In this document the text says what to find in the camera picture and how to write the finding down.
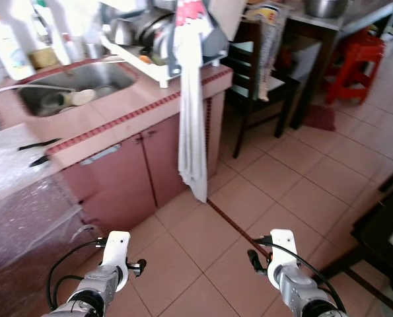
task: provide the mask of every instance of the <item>cabinet door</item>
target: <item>cabinet door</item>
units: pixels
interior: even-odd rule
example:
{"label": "cabinet door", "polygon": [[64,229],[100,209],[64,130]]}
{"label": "cabinet door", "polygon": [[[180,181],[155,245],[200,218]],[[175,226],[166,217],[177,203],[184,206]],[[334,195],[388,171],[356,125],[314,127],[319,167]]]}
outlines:
{"label": "cabinet door", "polygon": [[79,199],[89,222],[105,233],[129,230],[156,209],[140,135],[120,145],[116,151],[89,164],[71,167],[81,171],[66,173],[70,177],[83,176],[83,188],[75,184],[80,188],[75,192],[82,197]]}
{"label": "cabinet door", "polygon": [[158,207],[187,188],[178,173],[179,118],[177,114],[142,132]]}

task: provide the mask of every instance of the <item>dish rack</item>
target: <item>dish rack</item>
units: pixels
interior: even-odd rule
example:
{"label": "dish rack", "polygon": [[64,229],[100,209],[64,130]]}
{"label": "dish rack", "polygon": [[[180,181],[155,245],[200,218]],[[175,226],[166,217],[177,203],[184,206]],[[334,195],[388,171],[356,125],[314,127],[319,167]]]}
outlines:
{"label": "dish rack", "polygon": [[[179,77],[182,70],[179,65],[176,64],[175,58],[170,53],[168,63],[166,65],[155,65],[147,64],[139,59],[139,51],[142,47],[140,46],[128,46],[127,49],[111,43],[106,36],[101,36],[102,45],[107,48],[112,54],[118,55],[124,61],[130,63],[142,73],[150,76],[154,80],[159,82],[160,88],[168,88],[169,80]],[[203,66],[212,64],[212,66],[218,67],[220,65],[220,59],[227,57],[227,50],[220,51],[218,55],[213,57],[203,57]]]}

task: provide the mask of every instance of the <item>black chair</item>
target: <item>black chair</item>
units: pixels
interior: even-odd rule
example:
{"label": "black chair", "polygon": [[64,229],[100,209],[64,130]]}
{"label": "black chair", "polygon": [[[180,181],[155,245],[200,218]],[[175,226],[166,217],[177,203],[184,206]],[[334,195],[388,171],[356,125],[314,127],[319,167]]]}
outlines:
{"label": "black chair", "polygon": [[[235,159],[239,155],[244,134],[247,129],[256,127],[261,123],[278,117],[279,120],[277,127],[275,128],[274,136],[277,138],[281,137],[290,113],[293,99],[299,86],[298,81],[273,71],[271,76],[279,79],[283,82],[283,84],[268,91],[269,101],[266,102],[258,98],[258,70],[262,45],[261,28],[262,23],[259,21],[242,20],[238,27],[236,37],[234,38],[234,41],[231,42],[228,57],[221,61],[222,64],[232,68],[234,72],[232,78],[233,87],[226,92],[226,102],[235,106],[242,116],[240,132],[236,148],[233,153],[233,157]],[[253,43],[251,52],[233,45],[246,42]],[[253,113],[281,101],[283,101],[283,105],[279,113],[249,124],[250,116]]]}

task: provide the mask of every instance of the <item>stainless steel sink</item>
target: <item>stainless steel sink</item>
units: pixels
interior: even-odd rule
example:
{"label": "stainless steel sink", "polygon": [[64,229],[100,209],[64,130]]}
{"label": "stainless steel sink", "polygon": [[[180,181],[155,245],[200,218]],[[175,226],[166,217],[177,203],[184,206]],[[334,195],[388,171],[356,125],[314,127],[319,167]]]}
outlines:
{"label": "stainless steel sink", "polygon": [[[90,63],[68,71],[62,71],[47,77],[30,81],[29,84],[52,85],[74,88],[76,91],[95,89],[96,99],[108,96],[113,92],[131,86],[134,79],[124,72],[115,63],[96,62]],[[47,117],[57,114],[60,108],[44,108],[41,105],[42,98],[50,93],[57,92],[48,88],[20,88],[18,94],[22,98],[28,110],[35,116]]]}

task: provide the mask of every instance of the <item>red stool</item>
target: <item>red stool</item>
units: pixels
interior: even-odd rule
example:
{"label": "red stool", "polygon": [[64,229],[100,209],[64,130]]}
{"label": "red stool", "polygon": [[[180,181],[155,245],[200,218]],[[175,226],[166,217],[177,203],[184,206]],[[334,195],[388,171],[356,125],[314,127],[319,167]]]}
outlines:
{"label": "red stool", "polygon": [[[324,79],[324,88],[328,90],[326,103],[331,104],[335,98],[340,97],[360,98],[362,104],[374,82],[384,49],[384,42],[371,35],[356,34],[344,42],[340,48],[340,53],[344,56],[343,65],[340,68],[330,66],[325,74],[336,76],[334,83]],[[365,62],[375,63],[369,76],[362,72]],[[355,83],[360,83],[363,87],[351,87]]]}

